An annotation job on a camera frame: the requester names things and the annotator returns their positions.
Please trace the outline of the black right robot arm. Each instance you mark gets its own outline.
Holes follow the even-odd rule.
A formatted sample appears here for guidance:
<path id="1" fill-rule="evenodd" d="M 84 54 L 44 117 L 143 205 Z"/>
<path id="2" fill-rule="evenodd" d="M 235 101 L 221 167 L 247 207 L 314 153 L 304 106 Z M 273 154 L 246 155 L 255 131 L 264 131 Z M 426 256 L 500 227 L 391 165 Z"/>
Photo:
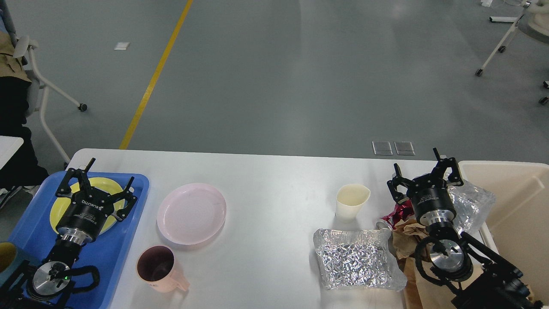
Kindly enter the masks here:
<path id="1" fill-rule="evenodd" d="M 410 202 L 416 221 L 427 237 L 416 245 L 414 262 L 422 278 L 453 293 L 457 309 L 541 309 L 543 302 L 528 300 L 523 272 L 465 231 L 455 228 L 457 211 L 450 186 L 463 186 L 454 157 L 433 149 L 437 164 L 431 172 L 407 179 L 400 166 L 387 182 L 398 205 Z"/>

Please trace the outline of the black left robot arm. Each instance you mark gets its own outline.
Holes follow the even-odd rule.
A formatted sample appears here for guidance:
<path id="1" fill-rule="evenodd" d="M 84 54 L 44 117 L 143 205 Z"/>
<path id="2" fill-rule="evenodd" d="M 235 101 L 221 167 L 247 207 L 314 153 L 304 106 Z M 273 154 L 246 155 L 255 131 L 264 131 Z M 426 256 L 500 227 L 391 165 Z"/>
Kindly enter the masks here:
<path id="1" fill-rule="evenodd" d="M 1 258 L 3 309 L 105 309 L 145 207 L 141 174 L 69 168 L 49 176 Z"/>

